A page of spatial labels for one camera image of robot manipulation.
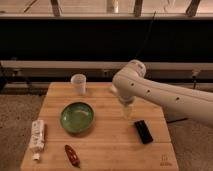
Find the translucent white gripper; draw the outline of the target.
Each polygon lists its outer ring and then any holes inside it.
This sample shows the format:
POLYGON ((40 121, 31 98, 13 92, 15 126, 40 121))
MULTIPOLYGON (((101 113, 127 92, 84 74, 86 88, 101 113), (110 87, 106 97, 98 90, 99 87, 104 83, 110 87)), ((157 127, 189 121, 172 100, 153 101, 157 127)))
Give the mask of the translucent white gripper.
POLYGON ((133 110, 133 100, 122 101, 121 105, 122 105, 122 111, 123 111, 123 114, 124 114, 124 118, 129 120, 130 115, 131 115, 132 110, 133 110))

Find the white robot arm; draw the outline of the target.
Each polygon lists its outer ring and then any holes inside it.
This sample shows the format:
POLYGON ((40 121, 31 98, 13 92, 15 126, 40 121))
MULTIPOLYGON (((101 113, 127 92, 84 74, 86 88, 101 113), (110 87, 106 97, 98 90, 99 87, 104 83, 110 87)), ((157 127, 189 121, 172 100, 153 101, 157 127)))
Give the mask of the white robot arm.
POLYGON ((112 79, 112 91, 123 105, 140 97, 213 128, 213 93, 151 81, 146 66, 129 61, 112 79))

